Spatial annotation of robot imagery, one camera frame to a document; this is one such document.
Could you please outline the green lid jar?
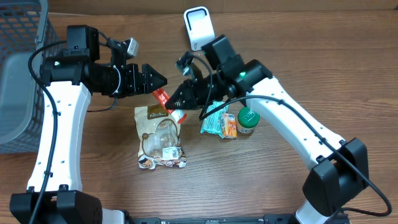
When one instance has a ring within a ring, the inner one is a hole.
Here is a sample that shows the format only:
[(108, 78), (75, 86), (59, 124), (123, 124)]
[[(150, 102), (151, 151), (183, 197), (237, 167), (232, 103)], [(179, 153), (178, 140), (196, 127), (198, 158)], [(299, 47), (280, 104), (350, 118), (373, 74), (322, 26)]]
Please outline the green lid jar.
[(237, 130), (243, 134), (249, 134), (254, 131), (258, 125), (260, 116), (248, 107), (240, 109), (237, 119)]

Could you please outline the teal snack packet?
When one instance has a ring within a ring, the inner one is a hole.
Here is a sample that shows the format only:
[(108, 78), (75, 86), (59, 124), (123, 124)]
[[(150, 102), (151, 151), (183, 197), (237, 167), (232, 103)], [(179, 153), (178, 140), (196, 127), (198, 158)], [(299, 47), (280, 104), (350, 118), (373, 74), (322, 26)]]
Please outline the teal snack packet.
[(200, 129), (201, 133), (216, 134), (222, 139), (236, 139), (236, 119), (228, 113), (228, 105), (206, 117)]

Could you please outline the red stick snack packet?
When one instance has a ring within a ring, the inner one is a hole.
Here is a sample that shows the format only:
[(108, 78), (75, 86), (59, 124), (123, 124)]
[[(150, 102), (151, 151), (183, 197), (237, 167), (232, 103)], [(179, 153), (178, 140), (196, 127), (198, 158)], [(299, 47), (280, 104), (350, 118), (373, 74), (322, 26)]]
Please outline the red stick snack packet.
[(157, 101), (163, 106), (163, 108), (173, 117), (173, 119), (176, 120), (178, 124), (184, 122), (187, 115), (183, 110), (169, 110), (165, 108), (165, 104), (170, 98), (165, 90), (159, 88), (153, 91), (152, 94), (157, 99)]

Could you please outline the beige dried food bag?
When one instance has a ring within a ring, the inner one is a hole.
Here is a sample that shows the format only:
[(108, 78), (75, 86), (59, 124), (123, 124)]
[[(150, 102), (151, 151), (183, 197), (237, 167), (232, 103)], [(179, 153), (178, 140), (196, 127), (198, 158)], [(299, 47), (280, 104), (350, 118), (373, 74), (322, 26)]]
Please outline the beige dried food bag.
[(140, 140), (137, 156), (141, 169), (184, 168), (187, 165), (180, 143), (180, 124), (162, 105), (136, 107), (134, 119)]

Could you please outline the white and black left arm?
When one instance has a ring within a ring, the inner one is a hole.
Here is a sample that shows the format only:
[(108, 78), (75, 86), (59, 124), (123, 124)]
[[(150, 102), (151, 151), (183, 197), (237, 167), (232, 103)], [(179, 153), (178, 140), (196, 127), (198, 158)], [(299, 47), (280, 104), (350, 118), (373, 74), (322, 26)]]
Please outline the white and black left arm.
[(82, 190), (80, 154), (91, 96), (115, 99), (149, 94), (167, 79), (150, 65), (128, 63), (135, 40), (106, 41), (108, 66), (99, 63), (101, 32), (87, 25), (67, 27), (66, 48), (48, 57), (33, 79), (43, 90), (45, 108), (39, 151), (24, 193), (13, 194), (10, 211), (20, 223), (131, 223), (127, 211), (110, 210)]

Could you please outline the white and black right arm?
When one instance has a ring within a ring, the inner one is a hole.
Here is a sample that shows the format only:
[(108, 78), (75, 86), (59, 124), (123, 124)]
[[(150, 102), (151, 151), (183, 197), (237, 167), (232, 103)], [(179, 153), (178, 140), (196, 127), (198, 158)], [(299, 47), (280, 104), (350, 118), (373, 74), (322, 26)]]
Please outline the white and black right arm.
[(186, 80), (166, 102), (168, 109), (201, 110), (225, 96), (268, 121), (298, 152), (309, 174), (304, 204), (293, 214), (266, 215), (266, 223), (348, 223), (346, 203), (368, 186), (368, 151), (359, 139), (344, 140), (305, 111), (258, 60), (244, 62), (224, 35), (203, 46), (203, 77), (187, 52), (176, 63)]

